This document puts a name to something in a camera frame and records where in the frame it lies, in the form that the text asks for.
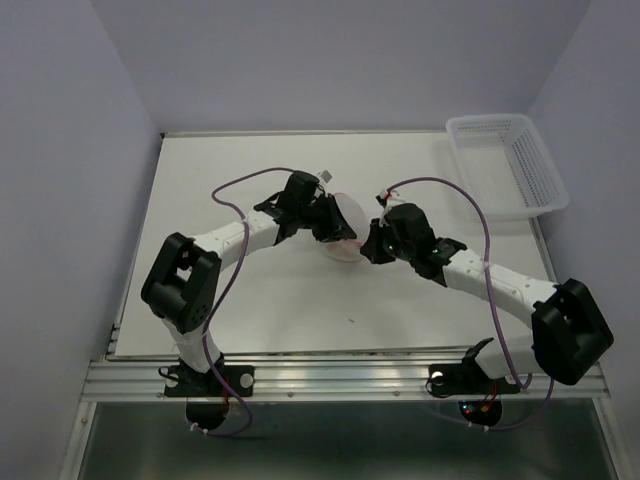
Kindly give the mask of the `white mesh laundry bag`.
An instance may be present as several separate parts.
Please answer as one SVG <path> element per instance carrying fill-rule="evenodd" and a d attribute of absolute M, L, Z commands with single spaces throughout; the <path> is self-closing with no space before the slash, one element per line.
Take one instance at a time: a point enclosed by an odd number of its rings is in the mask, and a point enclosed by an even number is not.
<path fill-rule="evenodd" d="M 322 246 L 322 251 L 336 261 L 359 262 L 364 259 L 360 253 L 360 248 L 368 238 L 369 221 L 360 204 L 349 195 L 335 193 L 334 198 L 338 212 L 355 237 L 326 243 Z"/>

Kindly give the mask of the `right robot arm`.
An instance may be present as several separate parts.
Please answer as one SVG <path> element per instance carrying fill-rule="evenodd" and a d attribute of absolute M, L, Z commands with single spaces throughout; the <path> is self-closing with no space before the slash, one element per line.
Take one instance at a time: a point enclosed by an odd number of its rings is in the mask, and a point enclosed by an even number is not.
<path fill-rule="evenodd" d="M 577 384 L 613 345 L 614 336 L 587 286 L 538 280 L 490 264 L 465 244 L 434 234 L 425 213 L 401 203 L 370 223 L 361 254 L 373 264 L 408 263 L 420 277 L 504 311 L 528 328 L 507 341 L 501 332 L 481 340 L 461 362 L 460 378 L 472 390 L 495 379 L 544 373 Z"/>

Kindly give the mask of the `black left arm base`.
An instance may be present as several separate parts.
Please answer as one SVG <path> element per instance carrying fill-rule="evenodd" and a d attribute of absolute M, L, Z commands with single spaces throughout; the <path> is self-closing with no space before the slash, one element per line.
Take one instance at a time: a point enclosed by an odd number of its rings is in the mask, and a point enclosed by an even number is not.
<path fill-rule="evenodd" d="M 157 370 L 164 380 L 164 395 L 169 398 L 221 398 L 228 391 L 212 371 L 199 373 L 184 362 L 161 366 Z M 224 365 L 219 369 L 223 380 L 241 397 L 253 395 L 255 368 L 251 365 Z"/>

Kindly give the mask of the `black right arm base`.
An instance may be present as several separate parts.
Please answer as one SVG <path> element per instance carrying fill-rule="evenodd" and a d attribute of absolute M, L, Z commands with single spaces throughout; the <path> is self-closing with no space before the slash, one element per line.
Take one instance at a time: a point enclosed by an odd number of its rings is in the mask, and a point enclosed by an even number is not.
<path fill-rule="evenodd" d="M 444 399 L 454 395 L 518 394 L 521 389 L 505 377 L 490 379 L 476 362 L 476 357 L 494 341 L 483 339 L 469 348 L 459 363 L 432 364 L 425 387 L 433 397 Z"/>

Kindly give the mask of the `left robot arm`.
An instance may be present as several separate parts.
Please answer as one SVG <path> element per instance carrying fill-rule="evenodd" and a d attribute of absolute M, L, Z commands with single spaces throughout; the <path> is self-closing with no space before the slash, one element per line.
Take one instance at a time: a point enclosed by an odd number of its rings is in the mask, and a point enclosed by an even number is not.
<path fill-rule="evenodd" d="M 223 371 L 216 364 L 222 357 L 209 324 L 223 295 L 216 294 L 219 274 L 233 265 L 230 283 L 239 275 L 251 253 L 278 245 L 298 230 L 309 230 L 320 243 L 359 240 L 361 210 L 344 195 L 325 191 L 320 176 L 282 167 L 289 174 L 285 187 L 244 213 L 218 193 L 214 202 L 233 209 L 240 220 L 206 234 L 168 236 L 144 281 L 141 299 L 169 330 L 188 367 L 188 382 L 199 393 L 215 392 Z"/>

